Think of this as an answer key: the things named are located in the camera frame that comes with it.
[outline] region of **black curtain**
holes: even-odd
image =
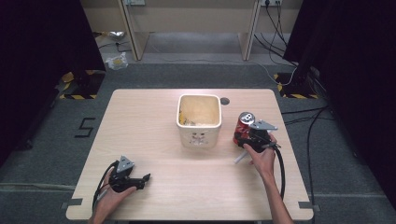
[[[304,0],[285,58],[300,63],[310,54],[305,66],[319,69],[346,138],[396,208],[396,2],[324,2]],[[329,7],[338,10],[323,27]],[[319,48],[310,49],[323,29]]]
[[[0,165],[70,71],[106,70],[78,0],[0,2]]]

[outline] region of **wall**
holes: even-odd
[[[284,33],[291,33],[302,2],[303,0],[283,0],[281,23]],[[81,4],[93,31],[125,31],[118,0],[81,0]],[[274,22],[277,22],[276,7],[269,7],[268,11]],[[261,7],[256,32],[275,32],[265,7]]]
[[[303,0],[283,0],[281,6],[280,21],[282,24],[282,31],[285,34],[291,33],[294,23],[297,19]],[[274,23],[277,23],[277,9],[276,7],[268,7],[268,12]],[[256,33],[274,33],[275,28],[268,16],[265,7],[260,9],[259,19],[257,21]]]

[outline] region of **wooden desk leg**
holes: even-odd
[[[125,24],[125,30],[131,41],[132,54],[134,60],[139,61],[143,57],[146,44],[149,40],[149,32],[135,32],[132,28],[131,18],[129,16],[128,8],[123,4],[123,0],[119,1],[121,16]]]
[[[253,43],[253,36],[256,32],[257,20],[259,19],[261,1],[256,0],[254,3],[253,13],[250,19],[248,33],[239,33],[239,45],[242,51],[242,60],[247,61],[250,57],[251,45]]]

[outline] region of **cartoon face print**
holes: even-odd
[[[207,144],[205,140],[205,132],[203,133],[192,133],[190,144],[200,146],[202,144]]]

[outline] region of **gray carpet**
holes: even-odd
[[[271,76],[292,71],[287,66],[267,68]],[[80,223],[67,220],[62,204],[72,196],[111,93],[116,89],[173,88],[271,89],[276,92],[282,112],[327,104],[323,99],[280,97],[276,84],[258,65],[132,64],[119,71],[108,70],[96,99],[56,100],[35,133],[34,147],[10,155],[0,170],[0,223]],[[291,121],[311,117],[316,112],[285,114],[283,118]],[[310,140],[313,190],[315,203],[320,207],[316,223],[395,223],[395,210],[370,169],[354,157],[331,110],[320,117]],[[86,133],[78,129],[84,118],[95,118],[85,122],[93,127],[91,136],[75,138]],[[312,119],[287,125],[309,194],[306,139],[311,122]]]

